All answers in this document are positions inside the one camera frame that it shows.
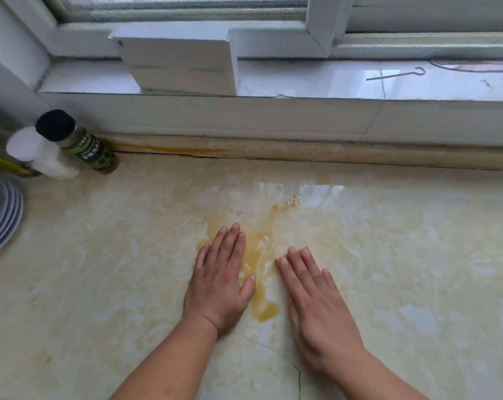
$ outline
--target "metal hook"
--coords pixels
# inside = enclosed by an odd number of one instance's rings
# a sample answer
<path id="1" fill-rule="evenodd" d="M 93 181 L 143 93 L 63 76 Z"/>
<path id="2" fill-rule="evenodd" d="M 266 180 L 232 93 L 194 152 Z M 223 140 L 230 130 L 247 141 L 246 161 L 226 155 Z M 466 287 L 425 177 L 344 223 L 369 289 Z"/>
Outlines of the metal hook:
<path id="1" fill-rule="evenodd" d="M 384 79 L 384 78 L 392 78 L 392 77 L 400 77 L 400 76 L 408 76 L 409 74 L 415 74 L 417 76 L 423 76 L 425 74 L 425 69 L 423 67 L 420 67 L 420 66 L 415 67 L 415 70 L 421 70 L 421 72 L 410 71 L 408 73 L 392 74 L 391 76 L 372 77 L 372 78 L 366 79 L 366 81 L 369 81 L 369 80 L 381 80 L 381 79 Z"/>

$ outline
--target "forearm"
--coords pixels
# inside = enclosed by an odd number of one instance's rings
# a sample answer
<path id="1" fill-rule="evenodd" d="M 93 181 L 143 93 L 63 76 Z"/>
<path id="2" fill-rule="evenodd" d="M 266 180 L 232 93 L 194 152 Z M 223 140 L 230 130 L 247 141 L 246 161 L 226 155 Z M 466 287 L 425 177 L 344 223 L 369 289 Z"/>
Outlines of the forearm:
<path id="1" fill-rule="evenodd" d="M 193 400 L 217 336 L 208 320 L 183 318 L 110 400 Z"/>
<path id="2" fill-rule="evenodd" d="M 428 400 L 366 350 L 342 358 L 332 377 L 349 400 Z"/>

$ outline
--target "white lid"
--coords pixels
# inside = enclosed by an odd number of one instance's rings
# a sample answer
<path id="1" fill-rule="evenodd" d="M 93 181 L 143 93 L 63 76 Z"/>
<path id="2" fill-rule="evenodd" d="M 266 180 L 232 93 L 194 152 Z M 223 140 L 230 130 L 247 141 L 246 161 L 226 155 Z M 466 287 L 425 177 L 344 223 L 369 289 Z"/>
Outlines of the white lid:
<path id="1" fill-rule="evenodd" d="M 7 153 L 20 161 L 33 161 L 59 147 L 36 132 L 34 126 L 15 132 L 7 142 Z"/>

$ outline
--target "yellow object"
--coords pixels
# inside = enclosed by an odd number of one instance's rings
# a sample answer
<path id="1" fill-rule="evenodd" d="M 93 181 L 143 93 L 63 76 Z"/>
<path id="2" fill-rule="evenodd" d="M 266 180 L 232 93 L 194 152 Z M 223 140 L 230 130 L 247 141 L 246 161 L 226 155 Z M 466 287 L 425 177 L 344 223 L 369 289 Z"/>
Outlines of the yellow object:
<path id="1" fill-rule="evenodd" d="M 0 157 L 0 168 L 19 175 L 32 175 L 29 170 Z"/>

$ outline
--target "person's left hand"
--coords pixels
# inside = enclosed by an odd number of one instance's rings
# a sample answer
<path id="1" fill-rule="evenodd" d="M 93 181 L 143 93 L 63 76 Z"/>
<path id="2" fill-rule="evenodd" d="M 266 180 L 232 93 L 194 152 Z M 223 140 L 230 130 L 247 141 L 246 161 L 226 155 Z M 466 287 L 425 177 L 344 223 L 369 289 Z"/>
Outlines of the person's left hand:
<path id="1" fill-rule="evenodd" d="M 235 223 L 227 231 L 222 227 L 212 244 L 205 244 L 197 254 L 194 272 L 185 294 L 183 318 L 203 317 L 214 324 L 218 335 L 231 330 L 255 293 L 255 275 L 242 287 L 242 267 L 246 235 Z"/>

